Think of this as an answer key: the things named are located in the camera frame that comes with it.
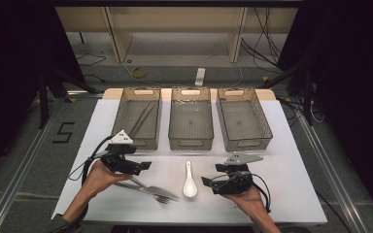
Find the fork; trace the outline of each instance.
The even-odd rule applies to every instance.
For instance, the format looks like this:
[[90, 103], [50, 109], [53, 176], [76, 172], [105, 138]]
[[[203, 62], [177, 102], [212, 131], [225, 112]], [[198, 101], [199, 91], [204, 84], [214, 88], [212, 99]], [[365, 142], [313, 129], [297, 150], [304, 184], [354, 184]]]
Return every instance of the fork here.
[[[143, 187], [147, 187], [144, 183], [140, 182], [138, 179], [136, 178], [132, 178], [131, 179], [133, 182], [137, 183], [138, 185], [140, 186], [143, 186]], [[153, 195], [153, 198], [159, 202], [159, 203], [162, 203], [162, 204], [168, 204], [168, 202], [171, 200], [169, 197], [166, 197], [166, 196], [161, 196], [161, 195], [157, 195], [157, 194], [154, 194]]]
[[153, 198], [157, 202], [162, 203], [162, 204], [168, 204], [168, 202], [171, 200], [168, 197], [164, 197], [164, 196], [160, 196], [160, 195], [156, 195], [156, 194], [153, 195]]

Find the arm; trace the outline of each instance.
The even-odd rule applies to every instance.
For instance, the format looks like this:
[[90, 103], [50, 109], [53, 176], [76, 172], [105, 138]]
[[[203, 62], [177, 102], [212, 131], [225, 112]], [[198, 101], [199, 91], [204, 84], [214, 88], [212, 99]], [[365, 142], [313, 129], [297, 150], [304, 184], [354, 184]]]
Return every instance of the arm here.
[[264, 233], [281, 232], [268, 215], [262, 203], [259, 191], [252, 186], [247, 192], [239, 195], [223, 195], [223, 197], [233, 201], [239, 209], [247, 214], [253, 222]]
[[[95, 161], [90, 169], [90, 172], [81, 187], [80, 191], [75, 196], [72, 203], [69, 205], [62, 219], [57, 218], [57, 221], [66, 225], [74, 222], [85, 210], [90, 199], [95, 197], [99, 192], [105, 190], [107, 187], [114, 183], [131, 179], [131, 175], [115, 174], [111, 172], [100, 160]], [[46, 232], [52, 232], [50, 226]]]

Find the transparent plastic bin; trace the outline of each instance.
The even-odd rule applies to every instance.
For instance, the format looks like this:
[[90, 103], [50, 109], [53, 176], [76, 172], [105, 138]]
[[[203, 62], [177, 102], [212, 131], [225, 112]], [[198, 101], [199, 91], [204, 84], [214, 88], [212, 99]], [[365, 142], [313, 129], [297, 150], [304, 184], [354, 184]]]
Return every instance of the transparent plastic bin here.
[[123, 89], [112, 134], [125, 130], [139, 150], [157, 150], [161, 93], [159, 87]]
[[219, 88], [217, 109], [226, 151], [265, 150], [272, 139], [252, 88]]
[[172, 88], [168, 137], [171, 150], [211, 150], [214, 126], [209, 88]]

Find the white spoon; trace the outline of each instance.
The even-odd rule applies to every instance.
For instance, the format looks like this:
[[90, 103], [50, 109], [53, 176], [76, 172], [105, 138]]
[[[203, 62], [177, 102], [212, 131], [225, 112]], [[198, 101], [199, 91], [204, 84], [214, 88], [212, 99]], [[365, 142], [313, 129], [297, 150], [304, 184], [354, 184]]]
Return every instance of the white spoon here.
[[184, 195], [187, 197], [193, 197], [198, 192], [198, 188], [193, 181], [192, 174], [190, 172], [190, 161], [186, 162], [186, 184], [184, 184]]

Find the person's left hand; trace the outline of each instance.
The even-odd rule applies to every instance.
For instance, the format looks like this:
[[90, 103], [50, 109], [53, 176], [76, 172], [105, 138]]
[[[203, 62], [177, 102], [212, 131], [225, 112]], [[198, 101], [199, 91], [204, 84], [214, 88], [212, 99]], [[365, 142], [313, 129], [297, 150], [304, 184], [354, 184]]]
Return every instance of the person's left hand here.
[[92, 165], [89, 174], [86, 177], [82, 190], [93, 198], [99, 192], [105, 190], [114, 183], [126, 181], [132, 178], [132, 175], [116, 174], [111, 172], [101, 160], [97, 160]]

